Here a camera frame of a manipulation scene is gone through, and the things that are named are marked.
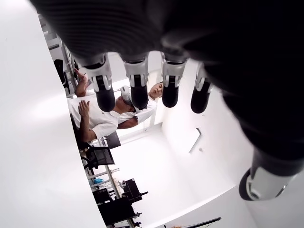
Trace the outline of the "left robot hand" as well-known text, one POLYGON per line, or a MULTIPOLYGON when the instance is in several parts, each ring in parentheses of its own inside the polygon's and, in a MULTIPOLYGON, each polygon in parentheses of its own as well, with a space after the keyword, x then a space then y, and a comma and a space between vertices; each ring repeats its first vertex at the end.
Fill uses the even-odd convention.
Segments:
POLYGON ((199 62, 191 109, 213 86, 254 146, 242 199, 278 197, 304 168, 304 3, 301 0, 34 0, 87 70, 101 110, 115 104, 106 54, 122 58, 133 105, 148 103, 148 53, 162 54, 163 104, 199 62))

